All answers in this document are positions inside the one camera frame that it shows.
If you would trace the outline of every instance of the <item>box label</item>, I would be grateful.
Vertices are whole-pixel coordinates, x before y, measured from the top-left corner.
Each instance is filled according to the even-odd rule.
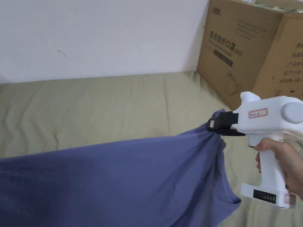
[[[249,118],[255,118],[255,117],[264,117],[267,116],[267,108],[261,109],[261,110],[254,110],[249,112]]]

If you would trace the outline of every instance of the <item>finger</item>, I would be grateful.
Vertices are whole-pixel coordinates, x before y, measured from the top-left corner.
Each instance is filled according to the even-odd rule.
[[[283,142],[272,140],[269,138],[264,138],[257,146],[255,146],[255,150],[264,151],[266,149],[269,149],[276,152],[281,149],[281,143]]]
[[[258,152],[257,156],[256,156],[256,161],[260,162],[260,153]]]

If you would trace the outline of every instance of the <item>mattress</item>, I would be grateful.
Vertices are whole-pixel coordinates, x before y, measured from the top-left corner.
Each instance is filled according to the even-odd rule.
[[[0,85],[0,157],[147,137],[176,135],[229,108],[195,72]],[[226,174],[259,185],[256,151],[245,137],[224,137]],[[221,226],[303,226],[303,203],[282,210],[241,197]]]

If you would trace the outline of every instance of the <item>blue shirt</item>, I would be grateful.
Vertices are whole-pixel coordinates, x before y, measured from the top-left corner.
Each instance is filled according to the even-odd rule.
[[[206,124],[130,140],[0,160],[5,227],[217,226],[241,200],[224,141]]]

